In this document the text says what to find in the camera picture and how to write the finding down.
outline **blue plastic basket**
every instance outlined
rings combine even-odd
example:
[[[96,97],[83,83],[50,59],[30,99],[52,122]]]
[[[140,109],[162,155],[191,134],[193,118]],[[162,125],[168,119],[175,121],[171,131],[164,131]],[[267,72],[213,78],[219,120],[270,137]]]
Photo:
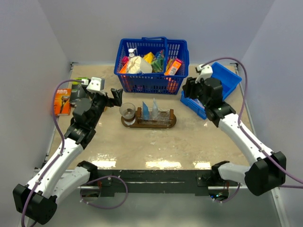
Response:
[[[149,52],[155,54],[160,50],[165,50],[164,69],[166,69],[167,59],[178,58],[183,63],[176,75],[165,76],[162,73],[145,74],[122,74],[121,60],[128,56],[128,48],[137,48],[134,51],[136,56],[143,57]],[[180,89],[182,81],[188,76],[189,56],[187,43],[185,40],[167,39],[163,36],[142,39],[122,39],[119,45],[114,73],[119,77],[125,92],[154,93],[154,94],[174,94]]]
[[[242,78],[217,62],[215,62],[212,65],[212,68],[213,68],[213,74],[211,77],[217,78],[222,82],[223,100],[224,100],[237,87],[237,85],[241,82]],[[206,119],[206,113],[204,110],[204,106],[202,105],[202,103],[199,100],[185,98],[184,92],[182,91],[180,101],[184,105],[188,106],[190,109],[195,111],[198,116],[200,116],[204,120]]]

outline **tabletop surface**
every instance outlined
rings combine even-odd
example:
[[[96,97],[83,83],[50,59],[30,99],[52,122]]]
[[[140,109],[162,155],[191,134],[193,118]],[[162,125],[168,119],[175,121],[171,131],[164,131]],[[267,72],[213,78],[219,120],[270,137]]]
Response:
[[[226,67],[234,71],[233,66]],[[76,65],[71,78],[105,78],[105,91],[108,96],[112,96],[111,88],[122,88],[113,72],[114,66],[109,65]],[[194,66],[189,67],[189,76],[197,77]],[[123,103],[133,103],[136,108],[142,106],[142,101],[152,107],[155,98],[159,108],[174,109],[176,125],[164,130],[130,129],[122,125],[119,107],[107,108],[96,126],[94,138],[73,160],[69,169],[74,169],[82,160],[97,165],[99,169],[208,169],[224,160],[248,165],[245,156],[233,141],[212,122],[203,120],[182,104],[180,97],[181,89],[177,95],[123,92]],[[225,101],[239,113],[242,104],[240,87],[237,86]],[[71,117],[72,114],[59,118],[63,133],[69,127]],[[246,110],[242,121],[250,128]],[[54,154],[60,142],[60,136],[56,132],[49,156]]]

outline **basket handle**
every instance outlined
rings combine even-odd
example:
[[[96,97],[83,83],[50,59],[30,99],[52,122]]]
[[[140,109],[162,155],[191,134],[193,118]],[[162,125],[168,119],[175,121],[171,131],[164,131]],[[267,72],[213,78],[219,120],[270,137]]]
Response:
[[[166,70],[166,64],[167,64],[167,58],[169,55],[169,47],[167,45],[167,38],[165,36],[156,36],[156,37],[142,37],[143,40],[147,39],[161,39],[164,41],[164,46],[165,46],[165,55],[164,55],[164,65],[163,65],[163,75]]]

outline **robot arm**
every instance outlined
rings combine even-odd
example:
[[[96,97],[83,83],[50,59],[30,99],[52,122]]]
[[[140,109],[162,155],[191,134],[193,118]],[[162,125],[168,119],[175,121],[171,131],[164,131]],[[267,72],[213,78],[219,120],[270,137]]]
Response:
[[[13,196],[17,210],[22,213],[25,201],[33,190],[26,216],[40,224],[47,223],[54,215],[58,204],[77,187],[83,185],[97,174],[97,167],[83,161],[69,173],[60,179],[70,163],[86,148],[95,135],[95,127],[106,106],[121,106],[123,90],[111,89],[114,98],[109,98],[103,91],[104,79],[92,78],[83,80],[82,86],[89,98],[83,98],[76,103],[72,113],[71,124],[64,135],[64,150],[62,153],[60,144],[54,155],[44,165],[36,176],[25,186],[18,184],[13,190]],[[39,181],[40,175],[47,170]]]
[[[286,157],[282,152],[273,152],[265,146],[249,129],[241,122],[238,125],[238,115],[235,110],[223,101],[223,87],[221,81],[215,78],[203,79],[202,74],[206,70],[204,66],[197,68],[200,72],[198,79],[187,78],[183,86],[185,97],[198,99],[205,107],[207,118],[216,127],[225,132],[245,155],[250,166],[234,165],[229,161],[223,161],[212,166],[213,180],[232,180],[244,183],[254,195],[261,195],[285,182],[285,174],[279,170],[256,145],[247,137],[242,129],[258,143],[280,166],[286,168]]]

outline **wooden table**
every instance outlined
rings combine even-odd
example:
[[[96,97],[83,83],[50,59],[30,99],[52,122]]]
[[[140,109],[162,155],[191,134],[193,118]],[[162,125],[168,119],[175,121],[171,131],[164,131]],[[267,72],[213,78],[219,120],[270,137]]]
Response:
[[[113,73],[114,66],[79,65],[74,66],[71,78],[105,78],[105,91],[122,88]],[[194,66],[189,67],[189,75],[196,77]],[[116,169],[204,169],[220,161],[229,160],[235,164],[248,165],[244,155],[221,130],[209,120],[203,120],[180,102],[181,89],[177,95],[123,93],[123,102],[133,103],[136,108],[144,101],[152,106],[153,98],[159,108],[174,109],[177,124],[166,130],[130,129],[121,123],[119,107],[107,108],[96,127],[96,135],[86,149],[71,163],[73,169],[80,161],[87,160],[102,168]],[[239,113],[242,104],[241,89],[238,86],[226,102]],[[59,125],[63,133],[70,125],[70,116],[61,116]],[[246,111],[242,121],[250,128]],[[60,144],[60,136],[55,133],[50,156]]]

